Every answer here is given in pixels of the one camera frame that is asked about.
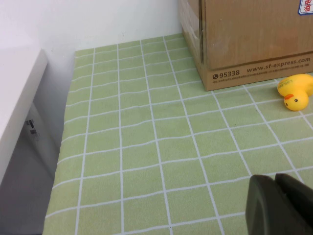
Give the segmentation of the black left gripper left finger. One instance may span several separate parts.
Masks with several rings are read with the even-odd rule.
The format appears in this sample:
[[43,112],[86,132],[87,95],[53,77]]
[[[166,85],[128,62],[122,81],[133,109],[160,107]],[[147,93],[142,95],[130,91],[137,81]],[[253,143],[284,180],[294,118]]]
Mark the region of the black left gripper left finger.
[[249,235],[311,235],[306,223],[275,180],[253,175],[246,201],[246,226]]

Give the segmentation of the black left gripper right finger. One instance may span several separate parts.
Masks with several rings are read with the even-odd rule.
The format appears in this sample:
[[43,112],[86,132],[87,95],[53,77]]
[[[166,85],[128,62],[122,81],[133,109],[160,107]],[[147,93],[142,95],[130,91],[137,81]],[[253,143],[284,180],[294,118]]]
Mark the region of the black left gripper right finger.
[[313,225],[313,189],[285,173],[275,175],[275,182],[306,223]]

